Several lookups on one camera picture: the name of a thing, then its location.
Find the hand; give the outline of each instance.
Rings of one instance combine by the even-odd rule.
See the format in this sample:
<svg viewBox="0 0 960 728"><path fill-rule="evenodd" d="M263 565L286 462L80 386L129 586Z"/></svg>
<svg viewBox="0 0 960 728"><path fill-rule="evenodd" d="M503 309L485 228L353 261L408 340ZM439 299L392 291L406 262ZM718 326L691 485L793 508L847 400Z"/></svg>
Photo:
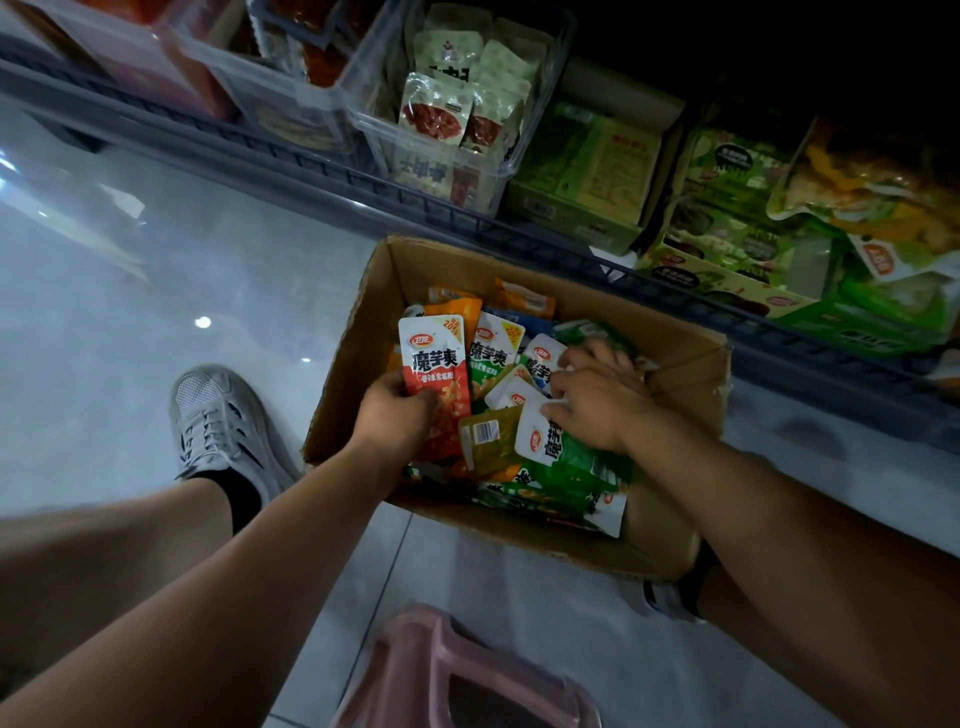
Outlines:
<svg viewBox="0 0 960 728"><path fill-rule="evenodd" d="M550 389L567 403L549 403L540 412L593 448L625 453L628 425L657 411L650 393L624 352L615 352L604 339L588 339L582 347L567 349L559 370L550 377Z"/></svg>
<svg viewBox="0 0 960 728"><path fill-rule="evenodd" d="M436 391L425 389L407 397L403 372L388 372L370 385L360 402L347 447L362 449L386 476L394 478L423 445L436 408Z"/></svg>

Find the plastic storage bin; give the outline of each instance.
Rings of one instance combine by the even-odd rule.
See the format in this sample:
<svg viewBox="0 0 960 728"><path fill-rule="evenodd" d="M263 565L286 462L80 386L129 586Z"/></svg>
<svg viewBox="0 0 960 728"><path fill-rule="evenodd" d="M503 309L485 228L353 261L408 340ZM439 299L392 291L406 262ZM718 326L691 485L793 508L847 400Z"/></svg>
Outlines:
<svg viewBox="0 0 960 728"><path fill-rule="evenodd" d="M422 15L417 18L417 12L421 7L428 8L431 3L429 0L425 3L423 0L414 2L422 5L413 6L407 27L419 30L422 26ZM573 13L540 0L467 1L465 4L487 8L495 16L503 16L530 28L546 31L554 37L553 48L544 64L536 103L525 115L520 138L510 157L503 161L494 161L467 149L451 147L423 134L401 129L395 118L383 118L383 113L376 113L370 103L366 106L351 105L350 120L367 138L379 173L385 179L408 183L413 175L433 182L452 181L449 198L451 203L481 214L495 215L507 182L519 170L523 153L530 145L563 73L576 33L577 21ZM404 49L402 45L394 44L389 52L391 57L395 58L397 54L403 54ZM434 194L431 187L428 183L420 191Z"/></svg>
<svg viewBox="0 0 960 728"><path fill-rule="evenodd" d="M172 18L193 0L172 2L153 25L139 25L75 0L27 0L63 28L120 84L184 110L230 118L235 108L209 71L185 57Z"/></svg>
<svg viewBox="0 0 960 728"><path fill-rule="evenodd" d="M350 156L360 140L348 100L366 104L380 86L386 49L399 41L409 0L386 0L337 83L321 88L224 50L246 12L244 0L195 0L176 22L180 47L202 61L256 128L325 154ZM196 18L214 18L209 34Z"/></svg>

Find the pink plastic stool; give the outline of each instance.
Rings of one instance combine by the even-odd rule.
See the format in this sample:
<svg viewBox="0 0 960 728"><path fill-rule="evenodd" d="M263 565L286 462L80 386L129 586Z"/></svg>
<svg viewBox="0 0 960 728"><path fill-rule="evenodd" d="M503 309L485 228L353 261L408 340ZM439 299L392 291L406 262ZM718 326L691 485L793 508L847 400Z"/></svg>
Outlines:
<svg viewBox="0 0 960 728"><path fill-rule="evenodd" d="M509 652L454 631L450 615L416 604L384 625L363 679L330 728L455 728L450 678L496 692L555 728L600 728L589 693L539 674Z"/></svg>

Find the metal shelf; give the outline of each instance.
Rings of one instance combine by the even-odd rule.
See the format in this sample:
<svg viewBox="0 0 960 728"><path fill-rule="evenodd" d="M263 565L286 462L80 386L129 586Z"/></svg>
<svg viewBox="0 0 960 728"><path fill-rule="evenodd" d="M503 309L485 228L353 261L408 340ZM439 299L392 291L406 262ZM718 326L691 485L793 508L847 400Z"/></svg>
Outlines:
<svg viewBox="0 0 960 728"><path fill-rule="evenodd" d="M481 249L713 328L730 337L737 376L901 439L960 453L960 406L923 377L922 360L856 356L603 261L622 274L612 276L588 249L548 231L466 212L239 124L172 109L2 37L0 96L36 116L304 215L316 217L333 204L394 230Z"/></svg>

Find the tiled floor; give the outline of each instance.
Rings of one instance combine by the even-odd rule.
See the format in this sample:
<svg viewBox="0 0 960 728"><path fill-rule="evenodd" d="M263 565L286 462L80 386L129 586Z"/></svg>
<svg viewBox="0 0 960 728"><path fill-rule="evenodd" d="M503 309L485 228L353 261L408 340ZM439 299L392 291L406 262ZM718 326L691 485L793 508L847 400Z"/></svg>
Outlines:
<svg viewBox="0 0 960 728"><path fill-rule="evenodd" d="M199 361L245 376L295 454L374 237L0 112L0 514L161 487L176 467L167 388ZM742 382L730 414L735 446L960 554L957 458ZM636 597L384 506L268 725L326 726L371 620L412 601L581 681L609 726L835 723L713 628L638 614Z"/></svg>

